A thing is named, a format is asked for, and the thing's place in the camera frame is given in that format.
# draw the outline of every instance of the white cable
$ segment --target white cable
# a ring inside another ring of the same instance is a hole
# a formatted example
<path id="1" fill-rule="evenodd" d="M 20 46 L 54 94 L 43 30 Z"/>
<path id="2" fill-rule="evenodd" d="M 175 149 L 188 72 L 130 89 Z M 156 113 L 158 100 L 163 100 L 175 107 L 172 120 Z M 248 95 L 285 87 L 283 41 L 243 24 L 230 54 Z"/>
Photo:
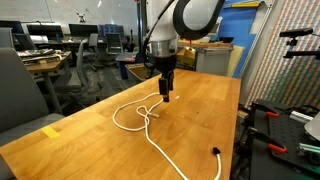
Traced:
<path id="1" fill-rule="evenodd" d="M 218 173 L 216 175 L 216 177 L 214 178 L 214 180 L 219 180 L 220 175 L 221 175 L 221 159 L 220 159 L 220 154 L 216 154 L 217 159 L 218 159 Z"/>
<path id="2" fill-rule="evenodd" d="M 169 163 L 174 167 L 174 169 L 179 173 L 179 175 L 184 179 L 184 180 L 188 180 L 188 178 L 183 174 L 183 172 L 178 168 L 178 166 L 169 158 L 169 156 L 156 144 L 154 143 L 150 137 L 149 137 L 149 133 L 148 133 L 148 125 L 150 123 L 150 119 L 148 117 L 148 115 L 152 115 L 152 116 L 155 116 L 155 117 L 159 117 L 159 115 L 157 114 L 152 114 L 151 111 L 153 108 L 157 107 L 160 103 L 162 103 L 162 99 L 157 102 L 156 104 L 154 104 L 153 106 L 151 106 L 150 109 L 148 109 L 146 106 L 139 106 L 137 109 L 136 109 L 136 112 L 144 117 L 144 121 L 145 121 L 145 125 L 140 127 L 140 128 L 127 128 L 127 127 L 124 127 L 124 126 L 121 126 L 120 124 L 117 123 L 116 121 L 116 114 L 118 113 L 119 110 L 125 108 L 126 106 L 129 106 L 129 105 L 132 105 L 132 104 L 135 104 L 135 103 L 138 103 L 138 102 L 142 102 L 146 99 L 148 99 L 149 97 L 151 96 L 154 96 L 154 95 L 158 95 L 159 93 L 152 93 L 152 94 L 149 94 L 148 96 L 146 96 L 145 98 L 143 99 L 140 99 L 140 100 L 137 100 L 137 101 L 133 101 L 133 102 L 130 102 L 130 103 L 127 103 L 121 107 L 119 107 L 114 113 L 113 113 L 113 116 L 112 116 L 112 119 L 113 119 L 113 122 L 116 126 L 118 126 L 119 128 L 121 129 L 124 129 L 124 130 L 127 130 L 127 131 L 140 131 L 142 129 L 145 129 L 145 132 L 146 132 L 146 138 L 147 140 L 150 142 L 150 144 L 152 144 L 168 161 Z M 146 111 L 146 114 L 142 114 L 139 110 L 140 109 L 144 109 Z"/>

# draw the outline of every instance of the office chair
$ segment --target office chair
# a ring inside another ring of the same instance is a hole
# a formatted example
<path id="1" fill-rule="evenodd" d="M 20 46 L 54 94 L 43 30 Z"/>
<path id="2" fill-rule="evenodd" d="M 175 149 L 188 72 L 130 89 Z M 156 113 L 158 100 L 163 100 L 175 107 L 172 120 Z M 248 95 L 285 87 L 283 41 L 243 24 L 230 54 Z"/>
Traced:
<path id="1" fill-rule="evenodd" d="M 0 39 L 0 48 L 14 48 L 11 28 L 0 28 Z"/>
<path id="2" fill-rule="evenodd" d="M 98 34 L 90 34 L 89 38 L 89 51 L 83 52 L 83 57 L 92 61 L 98 61 L 100 57 L 99 49 L 98 49 Z M 103 65 L 99 64 L 92 64 L 92 61 L 90 61 L 90 67 L 93 71 L 97 71 L 96 67 L 103 68 Z"/>
<path id="3" fill-rule="evenodd" d="M 0 72 L 0 146 L 64 117 L 49 114 L 44 97 L 14 49 L 0 48 Z M 12 177 L 9 169 L 0 168 L 0 179 Z"/>
<path id="4" fill-rule="evenodd" d="M 15 34 L 17 40 L 22 46 L 23 50 L 37 50 L 38 48 L 33 44 L 29 34 Z"/>
<path id="5" fill-rule="evenodd" d="M 119 34 L 106 34 L 107 39 L 107 53 L 114 56 L 114 60 L 117 55 L 123 53 L 122 42 Z"/>
<path id="6" fill-rule="evenodd" d="M 69 101 L 61 105 L 62 109 L 67 107 L 72 102 L 77 103 L 82 108 L 86 107 L 80 102 L 80 97 L 89 89 L 89 79 L 86 75 L 83 65 L 84 44 L 87 41 L 87 39 L 82 40 L 78 49 L 76 62 L 77 76 L 73 75 L 70 77 L 66 74 L 60 75 L 53 83 L 56 92 L 67 93 L 70 97 Z"/>

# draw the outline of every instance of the pegboard wall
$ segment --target pegboard wall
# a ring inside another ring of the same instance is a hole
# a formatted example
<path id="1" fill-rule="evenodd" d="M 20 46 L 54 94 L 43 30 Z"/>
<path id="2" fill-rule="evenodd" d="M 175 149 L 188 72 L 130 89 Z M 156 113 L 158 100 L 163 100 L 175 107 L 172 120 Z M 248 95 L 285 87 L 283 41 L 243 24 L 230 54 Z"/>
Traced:
<path id="1" fill-rule="evenodd" d="M 250 90 L 246 106 L 265 99 L 288 106 L 309 104 L 320 108 L 320 60 L 315 56 L 285 59 L 286 41 L 279 33 L 288 29 L 312 27 L 320 34 L 319 0 L 285 0 L 268 47 Z M 320 37 L 298 37 L 294 50 L 311 51 L 320 47 Z"/>

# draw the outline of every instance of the yellow tape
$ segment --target yellow tape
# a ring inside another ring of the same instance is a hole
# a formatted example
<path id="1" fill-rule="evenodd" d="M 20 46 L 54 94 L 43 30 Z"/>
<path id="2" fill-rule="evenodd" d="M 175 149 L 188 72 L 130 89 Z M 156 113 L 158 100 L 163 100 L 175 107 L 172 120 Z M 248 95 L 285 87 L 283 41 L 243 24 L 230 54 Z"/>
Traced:
<path id="1" fill-rule="evenodd" d="M 43 133 L 45 133 L 49 138 L 53 139 L 53 138 L 56 138 L 56 137 L 59 137 L 60 134 L 55 131 L 52 127 L 50 126 L 45 126 L 43 128 L 41 128 L 41 131 Z"/>

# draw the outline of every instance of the wooden tabletop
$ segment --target wooden tabletop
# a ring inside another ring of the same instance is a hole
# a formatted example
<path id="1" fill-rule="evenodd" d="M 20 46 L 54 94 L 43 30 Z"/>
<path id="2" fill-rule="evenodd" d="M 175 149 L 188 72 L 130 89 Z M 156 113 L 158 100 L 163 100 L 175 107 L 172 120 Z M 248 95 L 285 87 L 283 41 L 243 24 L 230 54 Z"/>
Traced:
<path id="1" fill-rule="evenodd" d="M 119 106 L 157 92 L 158 77 L 51 124 L 58 137 L 38 130 L 0 153 L 17 179 L 181 179 L 144 130 L 124 131 L 112 121 Z M 221 150 L 221 179 L 229 179 L 239 92 L 240 80 L 175 70 L 171 100 L 153 110 L 160 117 L 150 118 L 149 135 L 189 179 L 214 179 L 213 147 Z M 161 98 L 132 105 L 116 118 L 127 127 L 143 126 L 136 107 Z"/>
<path id="2" fill-rule="evenodd" d="M 199 41 L 186 41 L 186 40 L 179 40 L 178 41 L 179 46 L 190 46 L 194 48 L 210 48 L 210 47 L 230 47 L 232 46 L 231 43 L 222 43 L 222 42 L 211 42 L 211 43 L 204 43 Z"/>
<path id="3" fill-rule="evenodd" d="M 61 55 L 62 59 L 60 61 L 48 62 L 45 64 L 27 65 L 26 68 L 31 73 L 52 72 L 57 70 L 63 61 L 68 59 L 70 55 L 71 51 L 66 51 Z"/>

